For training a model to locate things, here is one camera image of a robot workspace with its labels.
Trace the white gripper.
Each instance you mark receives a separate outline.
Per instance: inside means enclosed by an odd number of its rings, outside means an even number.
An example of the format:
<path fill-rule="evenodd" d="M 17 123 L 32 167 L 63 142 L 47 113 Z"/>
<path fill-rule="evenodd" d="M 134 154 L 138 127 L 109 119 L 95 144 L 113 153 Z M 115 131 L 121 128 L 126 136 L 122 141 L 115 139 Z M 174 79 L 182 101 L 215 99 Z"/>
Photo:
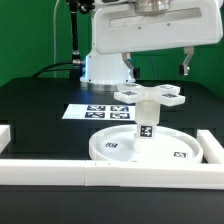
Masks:
<path fill-rule="evenodd" d="M 197 45 L 214 44 L 223 36 L 223 0 L 96 0 L 93 39 L 101 54 L 123 53 L 128 79 L 140 78 L 140 68 L 126 52 L 184 48 L 179 74 L 187 76 Z"/>

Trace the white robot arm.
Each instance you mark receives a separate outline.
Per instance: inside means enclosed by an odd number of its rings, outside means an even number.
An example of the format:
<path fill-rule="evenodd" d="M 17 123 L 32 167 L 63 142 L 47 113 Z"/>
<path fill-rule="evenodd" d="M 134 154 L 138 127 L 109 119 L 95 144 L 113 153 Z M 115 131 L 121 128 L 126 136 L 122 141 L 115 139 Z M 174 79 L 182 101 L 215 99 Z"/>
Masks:
<path fill-rule="evenodd" d="M 189 72 L 194 48 L 223 37 L 224 0 L 92 0 L 92 46 L 81 83 L 111 91 L 136 81 L 130 54 L 182 48 L 180 73 Z"/>

